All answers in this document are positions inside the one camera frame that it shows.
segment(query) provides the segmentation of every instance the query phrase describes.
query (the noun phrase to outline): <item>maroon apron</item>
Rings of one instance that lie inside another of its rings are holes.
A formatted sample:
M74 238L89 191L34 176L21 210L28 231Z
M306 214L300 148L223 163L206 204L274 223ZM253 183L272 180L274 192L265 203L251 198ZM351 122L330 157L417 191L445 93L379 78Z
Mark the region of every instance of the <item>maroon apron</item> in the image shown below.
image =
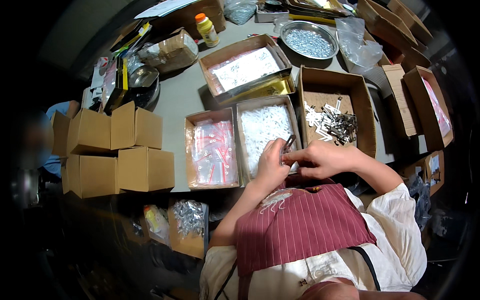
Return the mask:
M324 182L329 184L307 189L286 189L283 183L238 219L239 300L248 298L254 271L342 248L361 253L354 246L376 243L342 185Z

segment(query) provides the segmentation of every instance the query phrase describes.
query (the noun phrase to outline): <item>shirt button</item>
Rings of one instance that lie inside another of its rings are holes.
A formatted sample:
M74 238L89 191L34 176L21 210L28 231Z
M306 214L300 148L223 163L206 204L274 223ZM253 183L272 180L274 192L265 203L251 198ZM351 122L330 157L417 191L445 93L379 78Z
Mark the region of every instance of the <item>shirt button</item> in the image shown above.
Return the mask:
M313 275L315 275L315 278L319 278L323 275L324 273L320 270L316 270L315 273Z

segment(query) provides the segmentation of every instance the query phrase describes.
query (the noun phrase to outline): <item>gray table surface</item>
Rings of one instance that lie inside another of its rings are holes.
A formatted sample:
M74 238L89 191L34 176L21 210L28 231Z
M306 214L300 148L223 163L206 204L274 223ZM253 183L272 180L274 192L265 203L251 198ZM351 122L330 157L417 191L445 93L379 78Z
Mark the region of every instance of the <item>gray table surface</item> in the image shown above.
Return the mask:
M335 36L335 27L322 25ZM206 48L199 44L199 58L204 57L220 48L247 38L248 34L270 34L279 36L273 32L273 23L255 23L251 18L244 25L238 26L227 21L225 31L218 33L220 43L214 48ZM309 67L317 67L325 70L346 72L341 63L341 56L337 55L329 61L312 62L303 61L294 52L284 49L286 55L294 65L292 68L293 78L297 78L300 64ZM423 135L411 137L409 140L398 140L390 124L388 111L385 110L382 99L378 95L377 88L367 84L371 95L376 121L375 133L377 138L376 159L383 163L393 162L406 154L422 154L427 152ZM210 106L206 98L211 95L206 86L199 63L195 63L181 73L173 73L160 83L160 96L154 113L163 118L163 150L171 151L175 155L175 187L172 192L186 192L188 188L185 173L185 116L204 111L205 106Z

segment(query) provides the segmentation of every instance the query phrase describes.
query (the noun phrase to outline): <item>metal hair clip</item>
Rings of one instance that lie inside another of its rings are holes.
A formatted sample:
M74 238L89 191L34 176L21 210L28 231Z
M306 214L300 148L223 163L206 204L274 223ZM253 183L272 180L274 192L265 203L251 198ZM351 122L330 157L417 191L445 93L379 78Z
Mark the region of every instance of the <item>metal hair clip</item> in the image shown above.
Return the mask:
M287 142L285 143L285 145L283 145L282 149L280 149L280 159L279 159L279 161L280 161L280 166L281 166L281 167L283 167L283 166L285 165L285 162L282 160L283 154L286 154L286 153L290 152L290 147L292 147L293 142L295 141L296 138L297 138L297 137L296 137L294 134L292 134L292 135L288 138L288 140L287 140Z

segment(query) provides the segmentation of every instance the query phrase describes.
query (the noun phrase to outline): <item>orange bottle cap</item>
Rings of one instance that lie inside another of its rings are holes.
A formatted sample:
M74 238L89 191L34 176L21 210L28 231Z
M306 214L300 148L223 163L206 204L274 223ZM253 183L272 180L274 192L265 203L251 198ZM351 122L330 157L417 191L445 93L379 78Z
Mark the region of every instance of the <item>orange bottle cap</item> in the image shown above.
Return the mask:
M206 16L205 16L204 13L199 13L198 15L195 16L195 21L201 22L205 18L206 18Z

